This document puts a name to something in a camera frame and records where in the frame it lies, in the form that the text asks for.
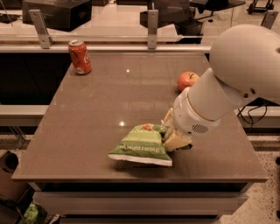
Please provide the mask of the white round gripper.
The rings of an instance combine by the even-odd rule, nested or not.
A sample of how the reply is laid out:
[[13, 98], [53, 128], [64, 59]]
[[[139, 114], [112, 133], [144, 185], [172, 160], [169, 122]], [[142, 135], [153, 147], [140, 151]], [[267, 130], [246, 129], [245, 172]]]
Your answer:
[[207, 120], [193, 109], [188, 98], [189, 90], [190, 88], [187, 87], [178, 95], [173, 108], [169, 108], [161, 121], [164, 126], [172, 125], [173, 121], [173, 126], [176, 128], [164, 135], [163, 143], [166, 151], [175, 151], [185, 147], [192, 142], [189, 135], [202, 137], [220, 125], [220, 119]]

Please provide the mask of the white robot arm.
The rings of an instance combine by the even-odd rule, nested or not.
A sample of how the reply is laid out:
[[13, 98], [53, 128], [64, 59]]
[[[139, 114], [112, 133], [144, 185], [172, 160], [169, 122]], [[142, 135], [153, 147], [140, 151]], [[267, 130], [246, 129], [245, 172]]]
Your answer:
[[212, 44], [210, 67], [178, 95], [163, 125], [164, 147], [175, 151], [219, 126], [227, 113], [258, 97], [280, 100], [280, 35], [241, 24], [224, 31]]

